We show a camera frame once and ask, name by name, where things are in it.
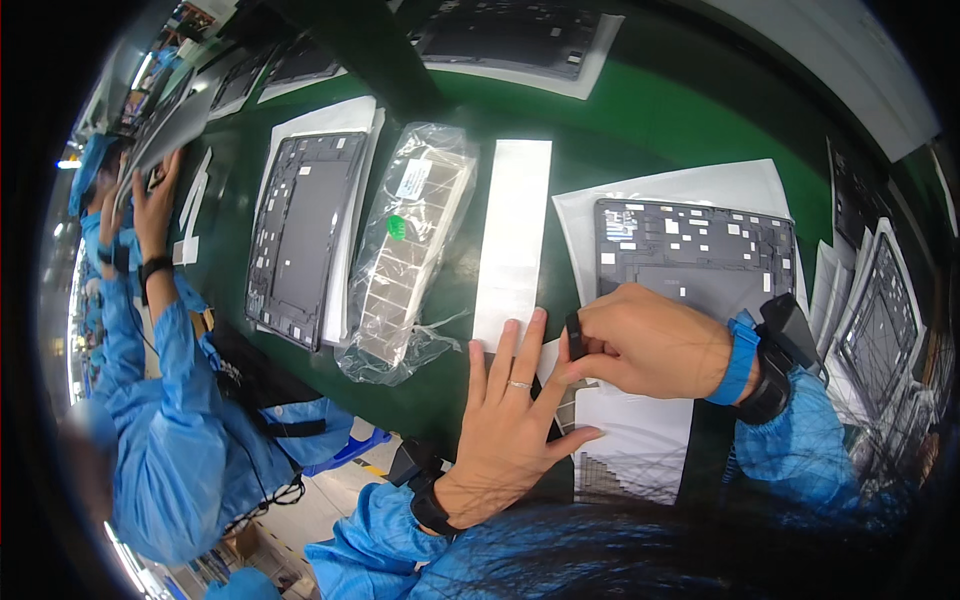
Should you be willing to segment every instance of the blue wristband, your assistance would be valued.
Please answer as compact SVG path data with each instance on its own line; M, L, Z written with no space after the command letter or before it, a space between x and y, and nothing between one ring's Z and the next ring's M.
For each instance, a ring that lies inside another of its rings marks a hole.
M760 336L756 335L753 329L755 324L754 318L746 310L741 310L735 318L727 322L733 335L733 352L723 381L713 394L704 398L707 402L729 406L743 394L754 365L756 345L760 343Z

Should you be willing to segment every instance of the floor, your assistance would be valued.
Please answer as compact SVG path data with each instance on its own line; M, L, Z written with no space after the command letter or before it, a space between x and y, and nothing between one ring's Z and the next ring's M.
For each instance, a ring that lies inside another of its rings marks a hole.
M356 419L350 435L357 440L366 440L373 425ZM363 454L361 459L370 466L347 463L340 468L317 473L304 478L306 493L297 504L273 506L270 512L255 520L261 541L295 564L303 575L314 577L313 569L303 557L303 547L315 541L333 537L333 524L337 519L350 516L356 508L360 490L370 483L382 484L385 479L374 474L390 470L396 449L402 440L394 435L386 444L381 444Z

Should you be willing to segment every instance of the left hand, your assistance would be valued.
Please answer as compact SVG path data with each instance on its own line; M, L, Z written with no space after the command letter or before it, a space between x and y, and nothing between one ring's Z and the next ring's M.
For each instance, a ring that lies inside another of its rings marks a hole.
M469 343L470 382L457 463L434 484L448 523L457 529L482 523L509 507L563 457L603 435L596 427L581 427L546 441L566 390L559 378L562 364L569 362L565 345L561 344L557 368L537 401L530 398L529 387L509 383L533 382L545 327L546 311L538 308L513 361L519 325L513 319L506 322L489 377L480 343Z
M140 170L133 172L133 229L140 241L143 262L163 256L167 249L167 228L170 226L170 213L174 206L174 186L180 173L180 156L183 148L163 158L165 176L150 198L143 186Z
M100 209L100 244L109 246L113 238L116 237L120 224L123 223L123 208L117 214L113 214L113 205L116 204L117 190L120 189L120 183L109 183L107 195L104 197L104 204Z

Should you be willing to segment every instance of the hand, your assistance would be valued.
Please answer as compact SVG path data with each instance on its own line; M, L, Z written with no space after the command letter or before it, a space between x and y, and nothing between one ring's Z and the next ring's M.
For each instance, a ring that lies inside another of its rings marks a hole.
M167 228L170 225L170 213L174 205L174 186L180 172L179 148L163 158L163 172L166 177L154 188L147 198L140 170L133 172L133 230L140 241L143 262L163 256L167 249Z
M511 368L519 324L513 319L506 322L490 377L480 343L469 343L470 382L457 463L434 484L437 501L453 527L467 529L496 515L533 488L557 461L603 435L596 427L582 427L546 442L566 389L556 375L568 354L562 352L536 402L528 388L508 384L508 380L533 382L545 326L546 311L538 308Z
M117 190L120 189L120 184L105 182L105 185L109 187L100 210L100 244L109 246L113 238L116 237L120 224L123 223L123 208L121 207L117 214L113 214L113 205L116 204ZM89 249L88 252L96 252L96 250Z
M630 394L696 398L712 394L727 371L733 340L725 325L639 284L622 284L579 315L588 354L565 367L565 383L594 377ZM737 402L758 380L754 359Z

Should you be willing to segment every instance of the white label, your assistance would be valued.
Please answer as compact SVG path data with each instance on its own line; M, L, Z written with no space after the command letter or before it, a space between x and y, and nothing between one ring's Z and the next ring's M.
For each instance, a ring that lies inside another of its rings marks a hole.
M433 167L432 160L411 158L407 162L407 170L403 174L403 179L400 180L400 186L396 189L396 196L404 200L419 200L431 167Z

